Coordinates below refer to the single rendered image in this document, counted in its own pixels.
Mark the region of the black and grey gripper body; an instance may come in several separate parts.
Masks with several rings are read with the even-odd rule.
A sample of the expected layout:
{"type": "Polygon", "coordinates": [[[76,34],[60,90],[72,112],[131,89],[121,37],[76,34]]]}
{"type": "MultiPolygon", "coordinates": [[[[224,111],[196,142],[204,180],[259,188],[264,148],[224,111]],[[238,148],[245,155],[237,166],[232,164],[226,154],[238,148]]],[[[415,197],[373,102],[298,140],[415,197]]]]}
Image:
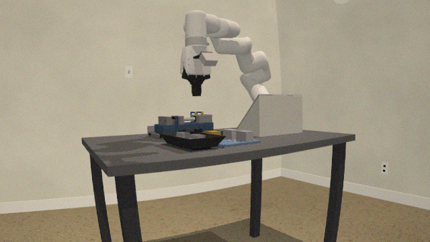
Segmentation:
{"type": "Polygon", "coordinates": [[[180,65],[181,75],[183,68],[185,68],[187,75],[209,75],[211,73],[211,67],[203,66],[199,58],[194,58],[201,52],[209,52],[206,45],[192,44],[183,47],[180,65]]]}

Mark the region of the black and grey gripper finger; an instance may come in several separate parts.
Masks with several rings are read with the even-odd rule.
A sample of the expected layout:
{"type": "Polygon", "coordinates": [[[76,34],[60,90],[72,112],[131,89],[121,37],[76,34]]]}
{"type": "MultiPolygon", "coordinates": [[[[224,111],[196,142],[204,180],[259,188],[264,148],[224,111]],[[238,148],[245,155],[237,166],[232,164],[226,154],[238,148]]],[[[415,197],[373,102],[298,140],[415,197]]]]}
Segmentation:
{"type": "Polygon", "coordinates": [[[206,80],[206,79],[210,79],[210,75],[197,75],[196,77],[197,79],[197,84],[198,84],[198,89],[199,89],[199,96],[201,96],[202,93],[202,83],[206,80]]]}
{"type": "Polygon", "coordinates": [[[182,79],[187,79],[191,84],[192,96],[199,96],[199,89],[197,84],[196,75],[187,75],[185,68],[183,68],[182,79]]]}

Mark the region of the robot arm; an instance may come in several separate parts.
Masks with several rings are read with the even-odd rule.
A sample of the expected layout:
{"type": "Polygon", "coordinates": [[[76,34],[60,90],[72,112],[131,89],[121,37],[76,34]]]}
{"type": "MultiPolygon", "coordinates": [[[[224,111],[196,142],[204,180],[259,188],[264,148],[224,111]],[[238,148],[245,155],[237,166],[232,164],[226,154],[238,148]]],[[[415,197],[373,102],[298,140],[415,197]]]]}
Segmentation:
{"type": "MultiPolygon", "coordinates": [[[[249,37],[235,38],[241,30],[236,22],[223,18],[218,19],[215,15],[193,10],[186,13],[183,29],[186,46],[192,44],[207,46],[210,44],[207,42],[207,37],[210,37],[218,54],[235,54],[242,71],[241,83],[253,101],[259,94],[269,94],[262,85],[271,79],[268,59],[262,51],[254,53],[249,51],[252,48],[252,41],[249,37]]],[[[215,67],[218,62],[213,52],[201,52],[193,58],[199,58],[204,66],[215,67]]]]}

